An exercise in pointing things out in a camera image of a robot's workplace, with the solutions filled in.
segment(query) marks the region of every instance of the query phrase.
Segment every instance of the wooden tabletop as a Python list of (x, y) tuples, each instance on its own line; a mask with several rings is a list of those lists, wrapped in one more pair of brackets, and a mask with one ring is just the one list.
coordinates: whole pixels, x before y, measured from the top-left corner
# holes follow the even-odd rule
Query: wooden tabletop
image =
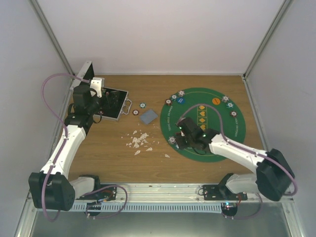
[[(248, 96), (238, 76), (101, 76), (105, 86), (129, 92), (133, 105), (143, 113), (153, 109), (160, 115), (171, 94), (190, 87), (206, 87), (228, 95), (240, 108), (246, 122), (244, 144), (261, 149), (262, 143), (253, 117)], [(139, 104), (146, 103), (145, 109)], [(131, 137), (147, 133), (148, 147), (129, 147)], [(144, 125), (139, 116), (122, 115), (119, 122), (103, 120), (94, 124), (78, 149), (69, 178), (94, 174), (102, 182), (142, 183), (216, 183), (227, 173), (245, 174), (250, 171), (226, 159), (220, 162), (198, 162), (173, 150), (164, 139), (159, 118)]]

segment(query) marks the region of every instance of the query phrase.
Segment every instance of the green poker mat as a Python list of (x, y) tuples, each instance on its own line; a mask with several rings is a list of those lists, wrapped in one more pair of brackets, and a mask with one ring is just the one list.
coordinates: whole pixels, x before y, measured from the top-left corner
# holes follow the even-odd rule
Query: green poker mat
[[(197, 150), (199, 155), (192, 148), (180, 150), (176, 143), (170, 143), (170, 137), (175, 137), (175, 134), (180, 132), (176, 122), (189, 107), (196, 104), (209, 104), (218, 110), (222, 116), (224, 133), (228, 138), (243, 143), (246, 136), (246, 124), (240, 109), (231, 99), (223, 102), (224, 94), (208, 88), (188, 88), (183, 91), (185, 94), (182, 97), (178, 95), (178, 92), (170, 95), (169, 99), (172, 104), (165, 104), (162, 107), (160, 127), (164, 138), (173, 149), (184, 157), (203, 162), (217, 162), (226, 159), (215, 154), (203, 155), (204, 151)], [(229, 108), (228, 103), (232, 103), (233, 107)], [(232, 111), (237, 113), (235, 117), (231, 116)], [(203, 130), (212, 128), (220, 131), (219, 118), (211, 108), (204, 106), (193, 108), (185, 117), (191, 117)]]

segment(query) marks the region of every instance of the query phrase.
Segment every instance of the purple cable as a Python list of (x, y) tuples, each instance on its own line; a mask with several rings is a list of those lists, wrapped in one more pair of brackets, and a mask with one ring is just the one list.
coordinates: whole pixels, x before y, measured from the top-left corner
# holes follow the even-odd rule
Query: purple cable
[(291, 194), (284, 194), (284, 195), (285, 195), (285, 196), (292, 196), (292, 195), (295, 195), (295, 194), (297, 193), (298, 187), (297, 187), (297, 183), (296, 183), (295, 179), (293, 178), (293, 176), (292, 176), (282, 165), (280, 165), (278, 162), (276, 162), (275, 160), (271, 159), (270, 157), (267, 157), (267, 156), (262, 155), (262, 154), (256, 154), (254, 151), (249, 150), (249, 149), (244, 148), (244, 147), (241, 147), (241, 146), (239, 146), (239, 145), (237, 145), (237, 144), (235, 144), (235, 143), (233, 143), (233, 142), (231, 142), (231, 141), (229, 141), (229, 140), (227, 139), (227, 137), (226, 137), (225, 134), (224, 134), (224, 127), (223, 127), (222, 116), (221, 116), (221, 114), (218, 112), (218, 110), (215, 109), (213, 106), (208, 105), (208, 104), (196, 104), (196, 105), (193, 105), (193, 106), (191, 106), (190, 108), (188, 108), (188, 109), (180, 116), (179, 120), (177, 121), (177, 124), (181, 121), (182, 118), (184, 118), (184, 116), (185, 116), (189, 111), (191, 111), (191, 110), (194, 109), (195, 107), (201, 106), (201, 105), (206, 106), (206, 107), (209, 107), (209, 108), (211, 108), (212, 110), (214, 110), (214, 111), (216, 112), (216, 114), (217, 114), (217, 116), (218, 116), (218, 118), (219, 118), (219, 122), (220, 122), (221, 134), (222, 134), (224, 140), (225, 140), (228, 144), (230, 144), (230, 145), (232, 145), (233, 147), (236, 147), (236, 148), (238, 148), (238, 149), (241, 149), (241, 150), (243, 150), (243, 151), (245, 151), (245, 152), (248, 152), (248, 153), (250, 153), (250, 154), (259, 156), (259, 157), (261, 157), (261, 158), (263, 158), (263, 159), (266, 159), (266, 160), (270, 161), (271, 163), (275, 164), (277, 167), (279, 167), (279, 168), (290, 178), (291, 182), (292, 182), (293, 185), (294, 185), (294, 191), (293, 191)]
[(48, 78), (46, 78), (46, 80), (43, 82), (42, 86), (41, 86), (41, 98), (44, 102), (44, 104), (46, 105), (46, 107), (51, 111), (51, 113), (58, 119), (58, 121), (62, 124), (63, 128), (64, 128), (64, 131), (65, 131), (65, 138), (64, 138), (64, 141), (62, 143), (62, 145), (60, 146), (54, 160), (53, 160), (53, 165), (50, 166), (46, 176), (45, 176), (45, 179), (44, 179), (44, 183), (43, 183), (43, 186), (42, 186), (42, 189), (41, 189), (41, 205), (42, 205), (42, 209), (43, 209), (43, 214), (45, 216), (45, 218), (50, 221), (50, 222), (54, 222), (58, 216), (59, 216), (59, 213), (60, 213), (60, 210), (57, 212), (56, 216), (51, 219), (47, 213), (47, 210), (46, 210), (46, 204), (45, 204), (45, 191), (46, 191), (46, 185), (47, 185), (47, 182), (48, 182), (48, 179), (49, 179), (49, 176), (52, 172), (52, 169), (54, 168), (54, 165), (60, 155), (60, 153), (62, 152), (65, 144), (66, 144), (66, 141), (67, 141), (67, 138), (68, 138), (68, 130), (67, 130), (67, 127), (65, 125), (65, 123), (63, 122), (63, 120), (50, 108), (50, 106), (48, 105), (48, 103), (46, 102), (45, 100), (45, 97), (44, 97), (44, 89), (45, 89), (45, 85), (46, 83), (51, 80), (52, 78), (54, 77), (59, 77), (59, 76), (68, 76), (68, 77), (72, 77), (72, 78), (75, 78), (75, 79), (78, 79), (78, 80), (81, 80), (83, 82), (86, 82), (86, 83), (89, 83), (90, 81), (89, 80), (84, 80), (84, 79), (81, 79), (81, 78), (78, 78), (76, 76), (73, 76), (71, 74), (68, 74), (68, 73), (57, 73), (57, 74), (53, 74), (51, 76), (49, 76)]
[(247, 219), (250, 219), (250, 218), (254, 218), (256, 216), (258, 216), (260, 214), (260, 212), (262, 211), (262, 206), (263, 206), (263, 201), (262, 201), (262, 198), (259, 194), (256, 194), (258, 197), (259, 197), (259, 200), (260, 200), (260, 207), (258, 209), (258, 211), (256, 211), (254, 214), (250, 215), (250, 216), (241, 216), (241, 217), (232, 217), (232, 216), (226, 216), (223, 212), (222, 212), (222, 215), (225, 217), (225, 218), (229, 218), (229, 219), (232, 219), (232, 220), (247, 220)]
[[(95, 190), (95, 191), (86, 193), (86, 194), (84, 194), (84, 196), (91, 195), (91, 194), (95, 194), (95, 193), (100, 192), (100, 191), (102, 191), (102, 190), (105, 190), (105, 189), (108, 189), (108, 188), (113, 188), (113, 187), (120, 188), (120, 189), (122, 189), (122, 190), (125, 192), (125, 202), (124, 202), (123, 206), (122, 206), (117, 212), (115, 212), (114, 214), (111, 214), (111, 215), (109, 215), (109, 216), (100, 216), (100, 217), (95, 217), (95, 216), (94, 216), (93, 219), (106, 219), (106, 218), (110, 218), (110, 217), (113, 217), (113, 216), (118, 215), (119, 213), (121, 213), (121, 212), (124, 210), (124, 208), (125, 208), (125, 206), (126, 206), (126, 204), (127, 204), (128, 195), (127, 195), (126, 189), (125, 189), (124, 187), (120, 186), (120, 185), (108, 185), (108, 186), (102, 187), (102, 188), (100, 188), (100, 189), (98, 189), (98, 190)], [(87, 209), (85, 210), (85, 214), (86, 214), (87, 217), (88, 217), (88, 209), (89, 209), (89, 208), (90, 208), (90, 207), (88, 206)]]

